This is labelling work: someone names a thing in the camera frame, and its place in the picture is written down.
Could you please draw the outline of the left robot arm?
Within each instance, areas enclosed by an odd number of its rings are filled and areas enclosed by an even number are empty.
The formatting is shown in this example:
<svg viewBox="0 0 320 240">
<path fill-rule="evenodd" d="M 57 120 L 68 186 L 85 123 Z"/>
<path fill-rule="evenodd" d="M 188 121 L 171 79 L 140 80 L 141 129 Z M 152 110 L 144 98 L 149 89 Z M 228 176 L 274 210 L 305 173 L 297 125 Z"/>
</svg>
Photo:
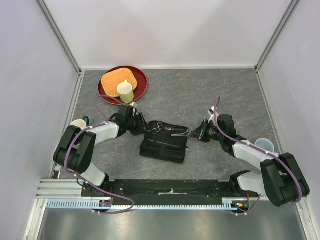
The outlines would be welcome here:
<svg viewBox="0 0 320 240">
<path fill-rule="evenodd" d="M 53 161 L 66 172 L 74 172 L 93 184 L 92 191 L 104 197 L 110 191 L 109 176 L 92 163 L 95 145 L 119 138 L 128 131 L 138 136 L 150 129 L 141 112 L 132 105 L 122 104 L 117 113 L 102 123 L 83 128 L 68 126 L 54 152 Z"/>
</svg>

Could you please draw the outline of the black tool case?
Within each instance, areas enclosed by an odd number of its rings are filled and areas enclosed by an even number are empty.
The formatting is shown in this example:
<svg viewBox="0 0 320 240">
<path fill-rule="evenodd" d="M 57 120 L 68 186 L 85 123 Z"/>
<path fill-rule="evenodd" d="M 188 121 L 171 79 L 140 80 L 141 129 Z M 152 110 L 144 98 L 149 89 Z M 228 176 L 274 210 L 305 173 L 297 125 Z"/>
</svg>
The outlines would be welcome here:
<svg viewBox="0 0 320 240">
<path fill-rule="evenodd" d="M 148 123 L 151 131 L 144 134 L 139 154 L 142 157 L 182 164 L 185 160 L 188 137 L 172 137 L 171 134 L 183 133 L 188 127 L 163 123 L 164 127 L 174 128 L 174 131 L 153 131 L 157 123 L 153 120 Z"/>
</svg>

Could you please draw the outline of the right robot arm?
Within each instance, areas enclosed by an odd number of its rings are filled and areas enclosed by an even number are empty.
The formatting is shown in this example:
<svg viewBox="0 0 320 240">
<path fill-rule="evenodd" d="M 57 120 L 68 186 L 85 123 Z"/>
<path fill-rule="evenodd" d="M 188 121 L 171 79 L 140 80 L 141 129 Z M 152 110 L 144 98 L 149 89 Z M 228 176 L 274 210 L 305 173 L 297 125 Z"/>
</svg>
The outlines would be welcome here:
<svg viewBox="0 0 320 240">
<path fill-rule="evenodd" d="M 246 191 L 266 196 L 276 207 L 298 202 L 310 194 L 310 187 L 291 153 L 268 152 L 238 135 L 233 117 L 222 114 L 204 120 L 189 135 L 198 141 L 220 143 L 227 154 L 241 159 L 260 170 L 260 174 L 241 171 L 231 176 L 229 191 L 235 197 Z"/>
</svg>

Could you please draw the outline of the silver scissors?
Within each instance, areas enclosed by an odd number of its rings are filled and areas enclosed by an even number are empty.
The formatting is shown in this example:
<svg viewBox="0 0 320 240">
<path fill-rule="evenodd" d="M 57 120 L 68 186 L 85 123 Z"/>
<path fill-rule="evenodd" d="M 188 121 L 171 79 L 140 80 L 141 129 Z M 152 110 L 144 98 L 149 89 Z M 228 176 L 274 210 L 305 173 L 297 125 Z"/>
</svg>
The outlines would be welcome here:
<svg viewBox="0 0 320 240">
<path fill-rule="evenodd" d="M 174 131 L 174 127 L 165 127 L 162 122 L 158 122 L 157 126 L 152 129 L 153 131 L 159 133 L 160 131 Z"/>
<path fill-rule="evenodd" d="M 189 137 L 192 133 L 192 129 L 188 128 L 185 132 L 173 133 L 171 137 Z"/>
</svg>

